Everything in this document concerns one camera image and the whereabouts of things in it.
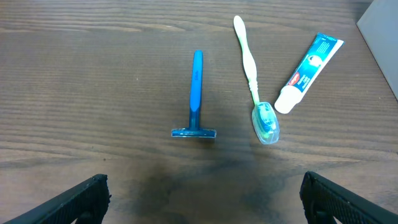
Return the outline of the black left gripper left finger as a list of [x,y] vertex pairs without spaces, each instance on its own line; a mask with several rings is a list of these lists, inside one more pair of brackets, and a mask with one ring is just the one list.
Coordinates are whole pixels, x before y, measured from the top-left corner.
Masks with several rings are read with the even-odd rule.
[[111,198],[107,179],[105,174],[96,174],[8,223],[101,224]]

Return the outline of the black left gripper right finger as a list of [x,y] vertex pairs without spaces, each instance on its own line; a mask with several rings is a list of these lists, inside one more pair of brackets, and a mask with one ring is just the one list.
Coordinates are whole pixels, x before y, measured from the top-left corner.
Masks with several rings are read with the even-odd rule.
[[309,224],[397,223],[397,214],[312,171],[305,173],[299,194]]

